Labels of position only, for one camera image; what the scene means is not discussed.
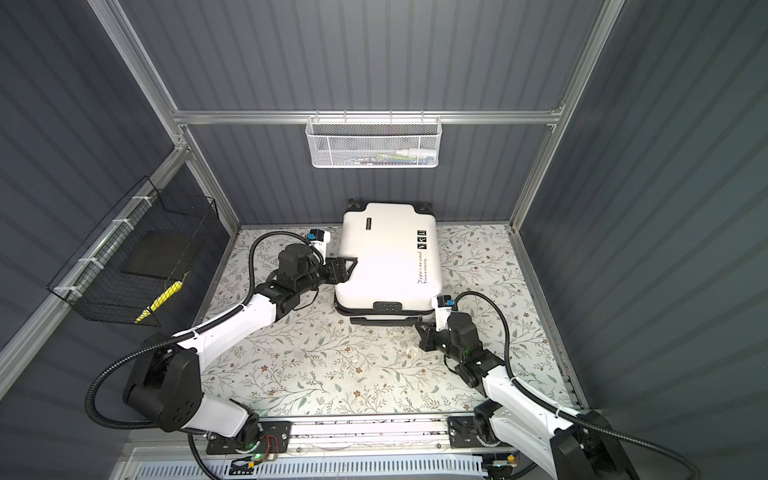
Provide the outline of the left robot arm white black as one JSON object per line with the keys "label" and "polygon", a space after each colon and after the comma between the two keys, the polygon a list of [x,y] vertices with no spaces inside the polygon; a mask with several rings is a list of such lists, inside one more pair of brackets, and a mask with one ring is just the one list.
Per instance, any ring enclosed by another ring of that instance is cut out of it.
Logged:
{"label": "left robot arm white black", "polygon": [[205,394],[201,374],[238,342],[294,310],[303,294],[349,280],[357,263],[350,257],[326,259],[303,243],[286,246],[278,256],[277,270],[251,288],[245,303],[175,334],[168,346],[155,346],[139,355],[124,390],[124,403],[165,432],[243,435],[258,416],[232,400]]}

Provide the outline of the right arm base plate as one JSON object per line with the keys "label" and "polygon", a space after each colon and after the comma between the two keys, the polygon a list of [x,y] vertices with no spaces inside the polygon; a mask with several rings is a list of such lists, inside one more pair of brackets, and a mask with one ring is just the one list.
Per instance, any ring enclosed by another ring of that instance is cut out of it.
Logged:
{"label": "right arm base plate", "polygon": [[472,416],[449,416],[447,427],[449,444],[454,449],[509,447],[500,440],[482,438]]}

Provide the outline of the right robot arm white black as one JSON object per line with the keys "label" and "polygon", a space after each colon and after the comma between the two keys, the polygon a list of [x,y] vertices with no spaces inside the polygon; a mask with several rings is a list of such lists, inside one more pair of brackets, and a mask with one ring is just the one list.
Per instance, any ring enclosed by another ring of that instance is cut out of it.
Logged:
{"label": "right robot arm white black", "polygon": [[418,322],[420,347],[456,362],[456,374],[486,400],[474,409],[476,436],[485,444],[505,443],[554,479],[637,479],[619,441],[560,418],[568,413],[607,428],[600,414],[545,409],[549,399],[509,378],[503,359],[486,349],[469,314],[453,311],[445,322]]}

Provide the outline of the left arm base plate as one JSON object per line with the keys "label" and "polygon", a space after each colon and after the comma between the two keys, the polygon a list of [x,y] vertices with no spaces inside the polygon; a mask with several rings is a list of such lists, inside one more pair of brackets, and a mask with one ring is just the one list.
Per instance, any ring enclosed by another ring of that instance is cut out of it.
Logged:
{"label": "left arm base plate", "polygon": [[234,437],[212,434],[207,455],[265,455],[285,453],[293,424],[289,421],[247,422]]}

